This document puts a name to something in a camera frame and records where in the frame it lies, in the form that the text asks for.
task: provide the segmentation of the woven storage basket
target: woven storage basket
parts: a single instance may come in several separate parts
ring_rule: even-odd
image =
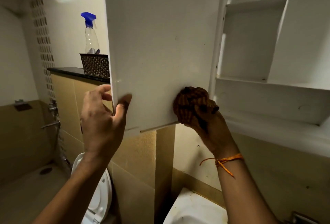
[[[85,74],[110,77],[108,55],[80,54]]]

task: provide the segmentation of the toilet seat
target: toilet seat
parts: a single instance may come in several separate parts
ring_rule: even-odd
[[[78,164],[82,160],[84,153],[77,156],[72,166],[71,174],[76,170]],[[82,224],[98,224],[101,223],[107,216],[112,199],[112,186],[108,169],[103,173],[99,184],[89,203],[88,209],[82,220]]]

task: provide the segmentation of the floor drain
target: floor drain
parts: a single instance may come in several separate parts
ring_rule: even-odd
[[[40,175],[48,174],[53,170],[53,168],[44,168],[39,172]]]

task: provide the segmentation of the spray bottle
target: spray bottle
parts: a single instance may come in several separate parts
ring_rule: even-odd
[[[81,16],[85,18],[85,24],[86,24],[86,54],[100,54],[99,49],[99,42],[97,40],[97,36],[95,33],[95,30],[93,28],[93,20],[96,19],[96,15],[84,12],[81,13]]]

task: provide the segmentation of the blue spray nozzle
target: blue spray nozzle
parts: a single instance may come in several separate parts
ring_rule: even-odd
[[[89,12],[83,12],[80,15],[85,18],[86,27],[93,28],[93,20],[96,19],[96,15]]]

